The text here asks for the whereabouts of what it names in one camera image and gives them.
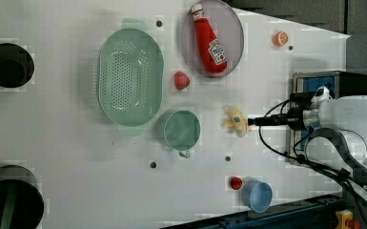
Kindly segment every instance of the screw hole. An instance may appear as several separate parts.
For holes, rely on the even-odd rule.
[[[153,168],[153,169],[156,168],[156,162],[154,162],[154,161],[151,162],[150,167]]]

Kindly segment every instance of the ketchup label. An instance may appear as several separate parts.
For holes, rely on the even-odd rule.
[[[198,10],[193,13],[194,21],[201,19],[201,18],[206,18],[206,14],[204,13],[204,10]]]
[[[225,53],[222,46],[219,44],[218,40],[210,42],[210,48],[208,49],[210,56],[213,58],[216,65],[225,62]]]

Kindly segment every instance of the green cup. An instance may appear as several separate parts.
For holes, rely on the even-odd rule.
[[[200,138],[200,122],[189,111],[174,112],[165,122],[164,136],[167,144],[180,156],[189,158],[189,150]]]

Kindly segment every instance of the blue cup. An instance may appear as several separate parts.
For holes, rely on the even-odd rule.
[[[257,213],[266,211],[272,203],[272,199],[272,188],[265,182],[253,180],[243,187],[243,203]]]

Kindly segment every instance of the white table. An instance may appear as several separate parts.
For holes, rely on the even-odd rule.
[[[232,74],[211,80],[190,69],[177,43],[195,2],[0,0],[0,43],[26,47],[35,61],[26,87],[0,88],[0,166],[34,172],[46,202],[43,228],[158,228],[244,211],[239,192],[228,187],[230,176],[269,182],[273,205],[340,191],[330,179],[269,152],[257,131],[239,138],[220,125],[223,105],[257,116],[286,99],[294,72],[344,70],[348,36],[238,10],[242,60]],[[95,94],[99,49],[125,17],[149,24],[165,58],[161,109],[136,137],[117,133]],[[292,51],[273,47],[278,30],[290,34]],[[185,92],[174,88],[177,70],[191,77]],[[152,135],[170,108],[188,108],[201,119],[189,159],[168,152]],[[264,135],[282,151],[287,132],[266,128]]]

